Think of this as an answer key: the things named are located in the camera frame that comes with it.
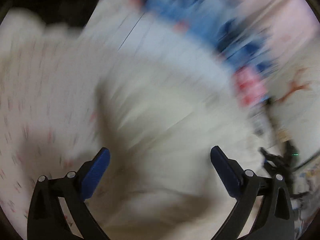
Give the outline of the blue whale pillow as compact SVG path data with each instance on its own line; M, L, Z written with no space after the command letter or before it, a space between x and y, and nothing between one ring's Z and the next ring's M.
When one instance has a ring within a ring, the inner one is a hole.
M185 27L235 69L250 65L267 75L276 59L267 46L266 28L257 27L257 16L240 11L239 0L141 0L144 10Z

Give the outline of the white striped bedding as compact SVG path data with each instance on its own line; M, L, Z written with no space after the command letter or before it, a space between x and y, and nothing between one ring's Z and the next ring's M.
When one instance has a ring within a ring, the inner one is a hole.
M82 36L194 73L219 87L229 83L228 70L212 48L154 14L144 13L133 0L100 0Z

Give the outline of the white quilted comforter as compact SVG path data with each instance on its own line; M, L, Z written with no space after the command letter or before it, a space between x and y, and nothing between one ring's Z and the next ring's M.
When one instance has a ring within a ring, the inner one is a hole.
M111 239L211 239L234 200L210 162L219 146L257 170L263 140L228 92L163 66L121 64L97 87L111 163L90 210Z

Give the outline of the orange tree wall sticker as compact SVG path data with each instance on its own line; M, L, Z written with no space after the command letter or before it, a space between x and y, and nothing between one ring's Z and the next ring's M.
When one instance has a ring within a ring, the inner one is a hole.
M292 96L295 92L299 90L311 90L311 81L308 81L301 85L299 84L299 80L306 70L308 70L308 68L300 68L295 72L292 80L289 82L289 90L281 98L276 99L276 103L284 103L290 96Z

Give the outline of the pink checkered cloth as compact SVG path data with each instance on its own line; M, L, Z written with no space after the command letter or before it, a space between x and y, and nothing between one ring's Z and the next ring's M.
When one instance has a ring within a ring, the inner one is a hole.
M266 99L267 89L253 67L243 66L239 68L232 78L235 93L241 106L253 107Z

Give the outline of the cherry print bed sheet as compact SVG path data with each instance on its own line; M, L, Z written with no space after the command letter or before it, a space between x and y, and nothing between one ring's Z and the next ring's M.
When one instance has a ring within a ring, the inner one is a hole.
M64 176L99 148L94 100L105 57L89 40L39 38L1 59L1 208L22 238L37 178Z

